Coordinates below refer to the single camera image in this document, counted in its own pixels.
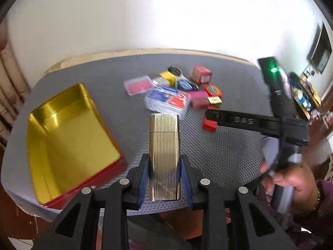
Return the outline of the person's right hand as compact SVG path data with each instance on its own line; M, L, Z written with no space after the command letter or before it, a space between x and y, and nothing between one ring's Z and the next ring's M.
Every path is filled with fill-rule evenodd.
M291 213L306 214L318 206L319 193L314 175L306 163L293 165L275 173L273 177L264 175L261 182L269 194L274 186L294 187Z

